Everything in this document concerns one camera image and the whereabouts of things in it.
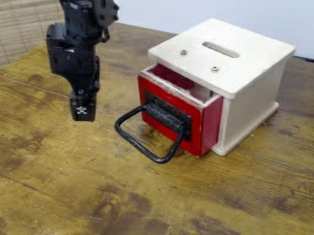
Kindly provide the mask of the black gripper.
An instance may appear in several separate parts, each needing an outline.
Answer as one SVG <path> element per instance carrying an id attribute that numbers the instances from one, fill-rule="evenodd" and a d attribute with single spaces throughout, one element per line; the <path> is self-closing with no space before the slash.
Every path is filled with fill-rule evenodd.
<path id="1" fill-rule="evenodd" d="M 95 47 L 72 44 L 66 37 L 66 25 L 50 25 L 47 48 L 52 73 L 71 85 L 70 110 L 75 121 L 94 121 L 99 91 L 99 57 Z"/>

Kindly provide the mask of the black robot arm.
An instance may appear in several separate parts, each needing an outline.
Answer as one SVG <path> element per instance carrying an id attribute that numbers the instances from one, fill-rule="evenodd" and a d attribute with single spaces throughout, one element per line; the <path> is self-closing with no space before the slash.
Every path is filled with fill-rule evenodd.
<path id="1" fill-rule="evenodd" d="M 108 27 L 119 19 L 114 0 L 59 0 L 64 23 L 51 24 L 47 48 L 52 73 L 71 85 L 70 110 L 75 121 L 94 121 L 99 83 L 96 45 L 110 40 Z"/>

